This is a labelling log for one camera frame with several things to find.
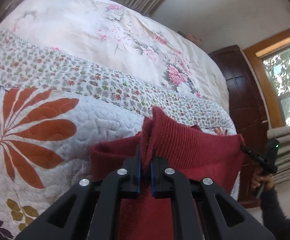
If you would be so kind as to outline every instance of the ribbed knit fabric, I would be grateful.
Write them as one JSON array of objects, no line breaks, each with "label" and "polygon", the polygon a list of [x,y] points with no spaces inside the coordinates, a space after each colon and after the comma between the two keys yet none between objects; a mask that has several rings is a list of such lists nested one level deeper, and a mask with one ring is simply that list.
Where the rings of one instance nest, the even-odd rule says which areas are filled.
[{"label": "ribbed knit fabric", "polygon": [[[178,124],[153,107],[153,119],[145,118],[142,132],[131,138],[100,143],[91,148],[92,176],[103,179],[134,156],[141,144],[142,174],[148,174],[153,149],[157,156],[168,159],[172,168],[189,179],[212,178],[228,193],[244,160],[241,135],[219,136],[203,133],[196,125]],[[141,196],[123,200],[119,219],[120,240],[173,239],[170,200],[151,197],[150,185],[143,183]]]}]

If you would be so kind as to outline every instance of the tree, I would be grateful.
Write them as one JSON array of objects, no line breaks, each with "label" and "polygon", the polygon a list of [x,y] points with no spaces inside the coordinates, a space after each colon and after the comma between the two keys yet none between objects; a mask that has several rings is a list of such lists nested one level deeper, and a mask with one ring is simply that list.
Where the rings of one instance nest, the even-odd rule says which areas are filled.
[{"label": "tree", "polygon": [[[290,48],[263,61],[277,89],[277,95],[290,91]],[[283,113],[290,120],[290,98],[284,100]]]}]

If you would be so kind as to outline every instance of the window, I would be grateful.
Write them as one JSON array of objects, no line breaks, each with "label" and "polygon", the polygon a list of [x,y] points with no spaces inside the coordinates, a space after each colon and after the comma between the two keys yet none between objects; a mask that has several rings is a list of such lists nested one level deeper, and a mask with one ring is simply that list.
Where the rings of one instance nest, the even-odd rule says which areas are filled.
[{"label": "window", "polygon": [[290,29],[244,53],[264,94],[272,128],[290,125]]},{"label": "window", "polygon": [[290,126],[290,46],[261,58],[280,102],[286,125]]}]

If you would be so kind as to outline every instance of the wooden window frame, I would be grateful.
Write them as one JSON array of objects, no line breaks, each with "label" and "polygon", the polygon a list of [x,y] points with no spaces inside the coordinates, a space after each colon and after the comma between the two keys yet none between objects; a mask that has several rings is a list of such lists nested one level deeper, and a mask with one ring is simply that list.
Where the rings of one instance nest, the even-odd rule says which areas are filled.
[{"label": "wooden window frame", "polygon": [[261,58],[288,46],[290,46],[290,29],[243,50],[263,91],[272,128],[284,126],[285,121],[281,112],[280,101],[272,87]]}]

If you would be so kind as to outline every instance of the wooden headboard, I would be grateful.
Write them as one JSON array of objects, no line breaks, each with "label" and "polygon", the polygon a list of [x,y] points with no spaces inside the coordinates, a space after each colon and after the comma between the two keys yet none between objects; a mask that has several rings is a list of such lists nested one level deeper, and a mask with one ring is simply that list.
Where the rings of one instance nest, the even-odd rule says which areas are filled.
[{"label": "wooden headboard", "polygon": [[[209,54],[222,71],[229,91],[229,115],[237,133],[243,135],[251,149],[264,152],[268,120],[253,74],[240,50],[235,46],[219,49]],[[251,179],[257,164],[246,156],[241,169],[238,202],[245,208],[259,206],[252,196]]]}]

